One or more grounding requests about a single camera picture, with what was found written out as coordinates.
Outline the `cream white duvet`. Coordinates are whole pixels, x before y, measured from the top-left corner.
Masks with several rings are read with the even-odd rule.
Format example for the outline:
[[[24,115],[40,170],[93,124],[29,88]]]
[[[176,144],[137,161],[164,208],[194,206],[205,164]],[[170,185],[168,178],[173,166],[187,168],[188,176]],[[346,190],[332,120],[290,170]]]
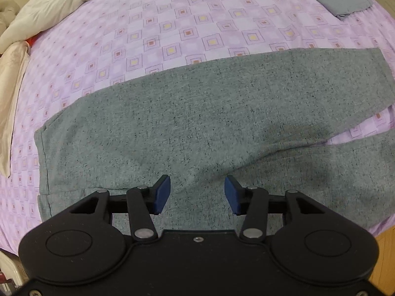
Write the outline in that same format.
[[[13,43],[25,41],[54,27],[89,0],[29,0],[1,34],[1,53]]]

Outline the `grey speckled pants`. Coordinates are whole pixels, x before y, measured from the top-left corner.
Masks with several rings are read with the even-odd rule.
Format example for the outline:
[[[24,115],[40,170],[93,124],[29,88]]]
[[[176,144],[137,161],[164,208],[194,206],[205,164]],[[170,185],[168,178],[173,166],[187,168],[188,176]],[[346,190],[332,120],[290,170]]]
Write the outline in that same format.
[[[300,190],[369,228],[394,212],[394,131],[329,140],[394,103],[379,49],[294,49],[146,75],[76,100],[35,134],[48,220],[98,189],[171,178],[159,228],[227,229],[224,179]]]

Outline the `beige pillow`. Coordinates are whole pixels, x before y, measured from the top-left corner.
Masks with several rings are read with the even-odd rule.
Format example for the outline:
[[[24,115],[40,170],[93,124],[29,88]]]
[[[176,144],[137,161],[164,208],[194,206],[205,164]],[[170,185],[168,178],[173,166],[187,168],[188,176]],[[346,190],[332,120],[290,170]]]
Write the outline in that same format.
[[[18,95],[29,62],[29,44],[13,43],[1,56],[1,175],[10,176],[11,142]]]

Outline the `purple patterned bed sheet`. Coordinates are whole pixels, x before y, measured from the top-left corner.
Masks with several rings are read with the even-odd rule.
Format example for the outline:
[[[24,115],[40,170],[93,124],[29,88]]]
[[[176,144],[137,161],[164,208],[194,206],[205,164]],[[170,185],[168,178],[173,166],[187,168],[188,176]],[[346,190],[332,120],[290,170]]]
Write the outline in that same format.
[[[31,48],[19,92],[11,174],[1,178],[1,248],[37,226],[34,132],[85,95],[145,74],[291,48],[382,50],[394,65],[394,19],[379,4],[344,20],[317,0],[91,0]]]

